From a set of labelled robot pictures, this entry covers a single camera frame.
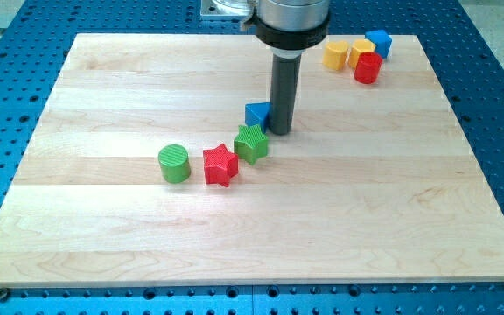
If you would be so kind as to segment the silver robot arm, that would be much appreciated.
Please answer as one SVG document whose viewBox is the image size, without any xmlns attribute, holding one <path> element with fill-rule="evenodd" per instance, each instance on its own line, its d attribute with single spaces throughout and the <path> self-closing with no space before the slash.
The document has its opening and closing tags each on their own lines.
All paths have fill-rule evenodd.
<svg viewBox="0 0 504 315">
<path fill-rule="evenodd" d="M 242 32 L 255 29 L 255 36 L 276 58 L 299 59 L 321 43 L 330 24 L 330 0 L 256 0 L 240 22 Z"/>
</svg>

